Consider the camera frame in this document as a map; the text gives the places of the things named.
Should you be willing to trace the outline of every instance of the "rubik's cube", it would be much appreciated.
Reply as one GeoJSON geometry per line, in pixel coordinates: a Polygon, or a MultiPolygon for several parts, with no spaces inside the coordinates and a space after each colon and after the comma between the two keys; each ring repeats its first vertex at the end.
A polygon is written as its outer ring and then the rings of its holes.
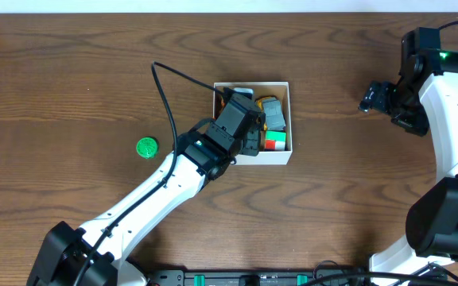
{"type": "Polygon", "coordinates": [[[285,132],[266,131],[264,149],[266,151],[285,151],[285,132]]]}

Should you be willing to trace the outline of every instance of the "yellow object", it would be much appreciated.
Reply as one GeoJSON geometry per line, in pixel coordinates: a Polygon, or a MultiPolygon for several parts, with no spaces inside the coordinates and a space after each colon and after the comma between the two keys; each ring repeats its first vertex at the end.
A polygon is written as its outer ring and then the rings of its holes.
{"type": "MultiPolygon", "coordinates": [[[[255,100],[255,103],[257,103],[259,109],[261,109],[261,111],[264,111],[264,108],[262,108],[262,101],[265,100],[265,99],[277,99],[276,96],[273,96],[273,95],[268,95],[268,96],[265,96],[265,97],[261,97],[260,99],[256,99],[255,100]]],[[[267,131],[268,130],[268,126],[266,125],[266,122],[264,122],[264,130],[267,131]]]]}

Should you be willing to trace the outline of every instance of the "gray object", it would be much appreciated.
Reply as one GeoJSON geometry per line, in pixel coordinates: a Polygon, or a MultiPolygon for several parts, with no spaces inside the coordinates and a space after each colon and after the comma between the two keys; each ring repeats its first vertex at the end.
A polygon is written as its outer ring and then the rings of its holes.
{"type": "Polygon", "coordinates": [[[240,94],[248,94],[250,95],[250,99],[252,99],[252,96],[254,96],[254,90],[251,88],[235,87],[234,91],[240,94]]]}
{"type": "Polygon", "coordinates": [[[265,99],[262,101],[262,109],[266,114],[268,130],[284,131],[285,120],[280,101],[277,99],[265,99]]]}

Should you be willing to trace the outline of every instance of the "red cube face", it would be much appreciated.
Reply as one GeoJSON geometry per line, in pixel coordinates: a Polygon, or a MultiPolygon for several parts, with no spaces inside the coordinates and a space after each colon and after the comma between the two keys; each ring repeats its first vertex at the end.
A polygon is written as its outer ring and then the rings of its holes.
{"type": "Polygon", "coordinates": [[[264,145],[265,150],[275,150],[275,141],[273,140],[266,140],[264,145]]]}

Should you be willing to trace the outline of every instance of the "black base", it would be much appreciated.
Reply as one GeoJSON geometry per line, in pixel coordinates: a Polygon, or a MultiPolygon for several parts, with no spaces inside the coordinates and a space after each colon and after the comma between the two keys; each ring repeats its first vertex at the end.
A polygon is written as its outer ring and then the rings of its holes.
{"type": "MultiPolygon", "coordinates": [[[[323,267],[316,271],[317,278],[342,274],[345,272],[363,272],[363,268],[323,267]]],[[[313,271],[244,271],[244,272],[184,272],[181,270],[163,270],[148,274],[151,286],[294,286],[313,279],[313,271]]],[[[363,279],[334,280],[326,286],[363,285],[363,279]]]]}

